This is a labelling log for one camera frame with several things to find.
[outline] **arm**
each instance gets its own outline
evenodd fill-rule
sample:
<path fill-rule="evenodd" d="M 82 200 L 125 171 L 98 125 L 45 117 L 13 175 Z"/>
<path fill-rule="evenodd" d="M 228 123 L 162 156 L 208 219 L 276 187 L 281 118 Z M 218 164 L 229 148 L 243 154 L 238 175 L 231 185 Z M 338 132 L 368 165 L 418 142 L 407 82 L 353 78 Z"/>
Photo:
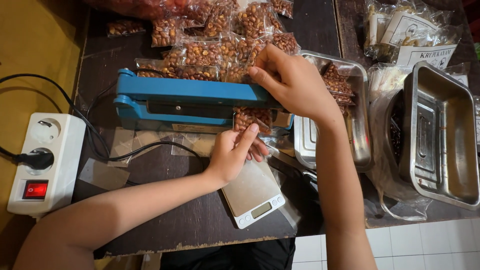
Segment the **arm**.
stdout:
<path fill-rule="evenodd" d="M 268 45 L 249 70 L 287 110 L 315 121 L 318 192 L 325 220 L 328 267 L 376 269 L 365 232 L 363 196 L 350 151 L 347 129 L 334 98 L 315 66 Z M 279 74 L 281 81 L 275 77 Z"/>
<path fill-rule="evenodd" d="M 201 174 L 106 192 L 47 215 L 31 230 L 14 269 L 93 269 L 95 249 L 224 187 L 237 177 L 245 158 L 260 161 L 259 151 L 268 154 L 268 150 L 257 133 L 258 125 L 253 124 L 243 136 L 233 131 L 219 134 L 210 165 Z"/>

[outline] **white power strip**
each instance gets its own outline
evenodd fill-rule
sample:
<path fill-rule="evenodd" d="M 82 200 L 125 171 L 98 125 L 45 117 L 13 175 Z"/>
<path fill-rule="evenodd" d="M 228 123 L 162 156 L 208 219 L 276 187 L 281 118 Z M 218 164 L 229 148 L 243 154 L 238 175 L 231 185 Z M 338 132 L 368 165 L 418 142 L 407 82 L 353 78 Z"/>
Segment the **white power strip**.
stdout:
<path fill-rule="evenodd" d="M 54 162 L 44 170 L 18 165 L 7 210 L 41 217 L 69 205 L 84 135 L 85 122 L 78 117 L 61 113 L 33 113 L 22 153 L 52 153 Z"/>

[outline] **red power switch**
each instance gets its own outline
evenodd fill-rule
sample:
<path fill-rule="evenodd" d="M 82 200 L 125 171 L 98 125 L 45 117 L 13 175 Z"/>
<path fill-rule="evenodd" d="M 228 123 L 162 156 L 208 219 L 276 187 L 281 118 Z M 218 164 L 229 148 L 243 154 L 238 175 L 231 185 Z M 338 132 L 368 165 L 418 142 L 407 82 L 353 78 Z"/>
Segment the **red power switch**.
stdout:
<path fill-rule="evenodd" d="M 48 181 L 28 180 L 25 183 L 23 199 L 45 199 Z"/>

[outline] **blue impulse sealer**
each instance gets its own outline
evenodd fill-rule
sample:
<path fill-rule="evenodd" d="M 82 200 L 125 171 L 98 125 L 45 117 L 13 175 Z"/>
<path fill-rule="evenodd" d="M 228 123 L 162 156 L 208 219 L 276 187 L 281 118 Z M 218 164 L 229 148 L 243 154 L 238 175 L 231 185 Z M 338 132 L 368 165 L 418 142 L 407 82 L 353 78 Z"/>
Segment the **blue impulse sealer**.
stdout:
<path fill-rule="evenodd" d="M 113 102 L 125 129 L 219 133 L 232 128 L 234 106 L 282 108 L 259 85 L 137 77 L 128 69 L 118 72 Z M 274 124 L 280 114 L 273 110 Z M 289 129 L 293 115 L 285 119 L 282 127 Z"/>

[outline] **white floor tile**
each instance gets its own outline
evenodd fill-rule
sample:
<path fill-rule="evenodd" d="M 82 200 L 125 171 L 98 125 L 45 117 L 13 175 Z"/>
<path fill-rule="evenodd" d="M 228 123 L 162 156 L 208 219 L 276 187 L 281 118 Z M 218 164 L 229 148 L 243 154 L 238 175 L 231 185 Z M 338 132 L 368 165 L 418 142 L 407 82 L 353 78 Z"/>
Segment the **white floor tile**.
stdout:
<path fill-rule="evenodd" d="M 295 255 L 293 262 L 321 261 L 320 235 L 295 238 Z"/>
<path fill-rule="evenodd" d="M 452 252 L 445 221 L 420 224 L 420 234 L 424 254 Z"/>
<path fill-rule="evenodd" d="M 423 255 L 393 257 L 395 270 L 425 270 Z"/>
<path fill-rule="evenodd" d="M 426 270 L 454 270 L 451 253 L 423 255 Z"/>
<path fill-rule="evenodd" d="M 391 257 L 392 242 L 390 241 L 390 228 L 367 229 L 368 242 L 374 257 Z"/>
<path fill-rule="evenodd" d="M 378 270 L 394 270 L 393 257 L 375 258 Z"/>
<path fill-rule="evenodd" d="M 452 252 L 477 251 L 470 219 L 446 221 Z"/>
<path fill-rule="evenodd" d="M 423 254 L 418 224 L 390 227 L 390 238 L 393 256 Z"/>
<path fill-rule="evenodd" d="M 321 240 L 322 240 L 322 260 L 327 260 L 327 239 L 326 235 L 322 234 L 321 235 Z"/>
<path fill-rule="evenodd" d="M 475 245 L 477 251 L 480 251 L 480 219 L 472 219 L 473 235 L 475 236 Z"/>
<path fill-rule="evenodd" d="M 294 262 L 292 270 L 322 270 L 321 261 Z"/>
<path fill-rule="evenodd" d="M 480 261 L 477 252 L 452 253 L 455 270 L 478 270 Z"/>

